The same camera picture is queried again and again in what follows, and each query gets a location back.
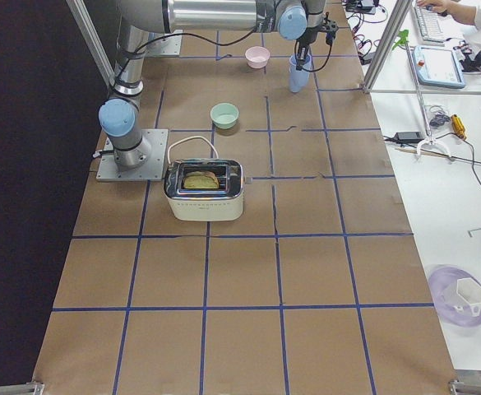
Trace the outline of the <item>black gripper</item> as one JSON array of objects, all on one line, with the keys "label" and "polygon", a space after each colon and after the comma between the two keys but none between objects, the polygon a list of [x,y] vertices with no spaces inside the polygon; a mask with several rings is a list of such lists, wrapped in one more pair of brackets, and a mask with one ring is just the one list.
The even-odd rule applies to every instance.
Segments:
[{"label": "black gripper", "polygon": [[317,39],[317,34],[321,30],[320,26],[307,27],[303,34],[297,39],[295,45],[296,68],[310,67],[310,47]]}]

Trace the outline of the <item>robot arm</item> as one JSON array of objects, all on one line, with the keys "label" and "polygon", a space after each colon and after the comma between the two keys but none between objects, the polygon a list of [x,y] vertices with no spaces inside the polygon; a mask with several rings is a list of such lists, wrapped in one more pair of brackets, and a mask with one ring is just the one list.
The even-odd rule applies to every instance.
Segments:
[{"label": "robot arm", "polygon": [[278,33],[296,44],[300,67],[320,33],[333,43],[336,23],[330,21],[323,1],[118,1],[120,25],[117,57],[109,78],[109,98],[121,99],[137,112],[143,91],[144,60],[176,56],[182,37],[197,37],[199,30]]}]

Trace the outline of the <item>person hand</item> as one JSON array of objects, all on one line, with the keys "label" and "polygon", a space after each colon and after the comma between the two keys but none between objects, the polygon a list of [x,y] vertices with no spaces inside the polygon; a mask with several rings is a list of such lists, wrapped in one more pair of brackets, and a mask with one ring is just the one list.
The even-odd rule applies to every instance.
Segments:
[{"label": "person hand", "polygon": [[416,5],[429,11],[442,14],[450,5],[449,0],[417,0]]}]

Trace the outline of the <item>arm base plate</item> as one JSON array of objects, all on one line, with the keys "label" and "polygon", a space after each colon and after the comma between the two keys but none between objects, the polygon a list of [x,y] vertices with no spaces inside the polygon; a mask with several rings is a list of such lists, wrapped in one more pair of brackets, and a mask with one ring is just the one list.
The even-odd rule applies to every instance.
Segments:
[{"label": "arm base plate", "polygon": [[182,36],[165,38],[164,34],[150,32],[146,46],[146,58],[178,57],[181,52]]},{"label": "arm base plate", "polygon": [[161,181],[166,166],[169,131],[167,129],[142,129],[141,143],[130,151],[113,148],[108,137],[100,157],[96,178],[103,182]]}]

